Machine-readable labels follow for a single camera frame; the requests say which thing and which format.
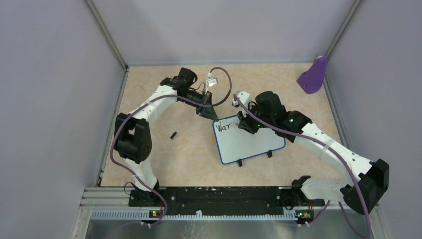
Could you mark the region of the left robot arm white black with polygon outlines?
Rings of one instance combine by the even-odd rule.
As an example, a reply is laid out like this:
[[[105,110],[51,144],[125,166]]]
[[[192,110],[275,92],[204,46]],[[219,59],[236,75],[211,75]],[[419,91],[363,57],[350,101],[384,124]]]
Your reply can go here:
[[[156,190],[158,179],[152,172],[148,157],[152,151],[151,126],[162,113],[176,102],[195,108],[196,114],[218,121],[213,106],[213,94],[207,89],[197,92],[191,86],[197,75],[190,69],[181,68],[178,75],[162,80],[154,93],[137,109],[119,113],[115,120],[115,133],[111,152],[117,152],[126,162],[125,168],[132,173],[140,198],[148,206],[159,201]]]

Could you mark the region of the blue framed whiteboard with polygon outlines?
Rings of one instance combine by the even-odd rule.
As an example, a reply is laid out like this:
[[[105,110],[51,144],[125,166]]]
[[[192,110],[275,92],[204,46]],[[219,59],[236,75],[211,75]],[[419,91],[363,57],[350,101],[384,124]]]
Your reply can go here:
[[[283,149],[286,140],[271,129],[264,128],[250,134],[238,128],[239,119],[232,115],[212,123],[214,136],[224,165]]]

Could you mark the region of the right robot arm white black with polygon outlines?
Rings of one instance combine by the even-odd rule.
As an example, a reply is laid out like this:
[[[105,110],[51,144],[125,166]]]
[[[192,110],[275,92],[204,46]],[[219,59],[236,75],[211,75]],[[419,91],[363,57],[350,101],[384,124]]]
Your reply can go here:
[[[288,111],[279,96],[264,91],[255,99],[246,91],[238,91],[232,104],[240,108],[239,129],[250,134],[271,129],[275,135],[313,153],[334,169],[342,179],[318,179],[302,176],[292,182],[292,199],[305,205],[314,199],[345,203],[360,214],[370,213],[389,187],[389,164],[371,160],[348,149],[324,133],[300,111]]]

